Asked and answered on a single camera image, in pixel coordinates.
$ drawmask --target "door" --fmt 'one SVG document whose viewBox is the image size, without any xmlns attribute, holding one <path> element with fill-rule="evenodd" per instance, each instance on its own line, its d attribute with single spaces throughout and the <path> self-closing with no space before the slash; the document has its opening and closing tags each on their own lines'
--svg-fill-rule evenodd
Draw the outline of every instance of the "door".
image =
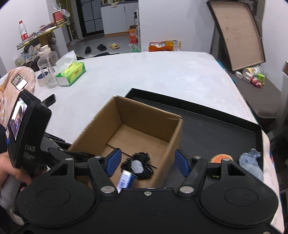
<svg viewBox="0 0 288 234">
<path fill-rule="evenodd" d="M 76 0 L 83 37 L 103 33 L 101 0 Z"/>
<path fill-rule="evenodd" d="M 131 25 L 134 25 L 134 12 L 137 12 L 138 2 L 136 3 L 125 3 L 125 16 L 126 16 L 126 27 L 127 30 Z"/>
</svg>

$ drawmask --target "cardboard box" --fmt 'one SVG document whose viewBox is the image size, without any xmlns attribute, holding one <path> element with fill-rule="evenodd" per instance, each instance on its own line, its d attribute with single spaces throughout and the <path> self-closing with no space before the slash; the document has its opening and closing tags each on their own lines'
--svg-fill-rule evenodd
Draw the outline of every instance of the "cardboard box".
<svg viewBox="0 0 288 234">
<path fill-rule="evenodd" d="M 174 163 L 181 130 L 181 116 L 117 96 L 99 111 L 69 150 L 105 157 L 114 148 L 120 148 L 122 162 L 135 153 L 147 152 L 154 174 L 148 180 L 137 180 L 134 187 L 161 187 Z M 111 177 L 115 186 L 120 167 L 121 164 Z"/>
<path fill-rule="evenodd" d="M 137 27 L 135 25 L 130 26 L 128 32 L 129 32 L 130 44 L 137 44 L 138 43 Z"/>
</svg>

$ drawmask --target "white cabinet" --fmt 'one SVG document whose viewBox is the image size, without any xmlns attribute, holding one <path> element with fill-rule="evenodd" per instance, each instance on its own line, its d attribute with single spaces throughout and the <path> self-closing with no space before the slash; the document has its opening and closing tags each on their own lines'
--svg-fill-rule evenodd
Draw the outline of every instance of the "white cabinet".
<svg viewBox="0 0 288 234">
<path fill-rule="evenodd" d="M 125 17 L 127 30 L 134 25 L 134 12 L 137 12 L 138 3 L 125 3 Z"/>
<path fill-rule="evenodd" d="M 127 31 L 125 4 L 101 7 L 104 34 L 121 33 Z"/>
</svg>

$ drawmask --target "orange box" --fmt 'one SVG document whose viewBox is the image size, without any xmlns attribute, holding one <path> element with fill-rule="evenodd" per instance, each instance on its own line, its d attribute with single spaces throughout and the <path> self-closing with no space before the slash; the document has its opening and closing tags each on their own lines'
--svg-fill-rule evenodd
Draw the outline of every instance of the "orange box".
<svg viewBox="0 0 288 234">
<path fill-rule="evenodd" d="M 151 42 L 149 44 L 149 51 L 180 51 L 181 42 L 180 41 L 161 41 L 161 42 Z"/>
<path fill-rule="evenodd" d="M 130 39 L 130 44 L 137 44 L 138 43 L 138 39 L 137 39 L 137 28 L 135 25 L 130 26 L 130 28 L 128 29 L 129 32 L 129 39 Z"/>
</svg>

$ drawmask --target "tissue box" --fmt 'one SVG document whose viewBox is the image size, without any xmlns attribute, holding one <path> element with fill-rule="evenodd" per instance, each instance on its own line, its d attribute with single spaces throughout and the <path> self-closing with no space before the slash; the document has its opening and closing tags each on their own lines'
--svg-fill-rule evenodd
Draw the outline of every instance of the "tissue box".
<svg viewBox="0 0 288 234">
<path fill-rule="evenodd" d="M 86 71 L 83 62 L 73 62 L 62 74 L 56 76 L 59 86 L 72 85 Z"/>
</svg>

